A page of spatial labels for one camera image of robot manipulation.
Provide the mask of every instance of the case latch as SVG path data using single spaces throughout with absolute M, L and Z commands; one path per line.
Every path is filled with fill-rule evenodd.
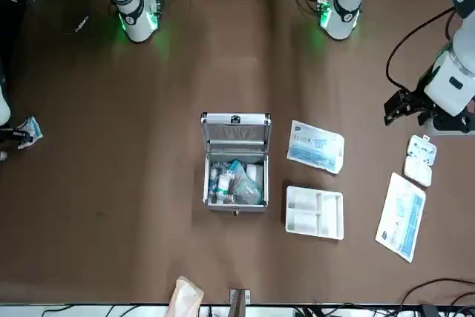
M 231 117 L 231 124 L 239 124 L 240 123 L 240 117 L 238 115 L 233 115 Z

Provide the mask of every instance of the brown table surface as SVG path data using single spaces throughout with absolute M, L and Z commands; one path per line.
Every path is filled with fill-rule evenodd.
M 420 133 L 416 116 L 384 126 L 396 90 L 387 56 L 449 1 L 364 0 L 344 42 L 294 0 L 166 1 L 160 32 L 141 45 L 108 0 L 38 0 L 29 12 L 10 78 L 14 119 L 34 114 L 45 137 L 0 165 L 1 300 L 164 303 L 184 275 L 212 303 L 232 287 L 254 303 L 397 303 L 432 278 L 475 278 L 473 138 L 433 139 L 413 263 L 375 242 L 391 173 Z M 86 9 L 83 31 L 63 36 Z M 444 23 L 401 49 L 395 79 L 416 85 L 445 43 Z M 202 111 L 272 114 L 264 214 L 205 209 Z M 340 174 L 286 159 L 293 119 L 344 136 Z M 343 193 L 344 240 L 285 232 L 290 183 Z M 441 283 L 408 301 L 441 304 L 466 290 Z

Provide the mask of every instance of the medical package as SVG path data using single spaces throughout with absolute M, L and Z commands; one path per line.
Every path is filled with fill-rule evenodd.
M 376 241 L 411 262 L 424 203 L 424 191 L 393 173 L 379 221 Z
M 337 174 L 343 155 L 344 138 L 340 134 L 292 121 L 287 159 Z

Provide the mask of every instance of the plastic wrapper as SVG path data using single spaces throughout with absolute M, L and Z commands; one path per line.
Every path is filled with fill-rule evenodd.
M 229 167 L 229 171 L 234 175 L 230 192 L 234 200 L 239 204 L 261 204 L 263 191 L 259 185 L 251 180 L 244 170 L 243 165 L 234 160 Z

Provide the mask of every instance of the white tray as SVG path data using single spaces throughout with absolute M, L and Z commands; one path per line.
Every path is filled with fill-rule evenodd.
M 287 187 L 285 230 L 294 234 L 343 239 L 343 195 Z

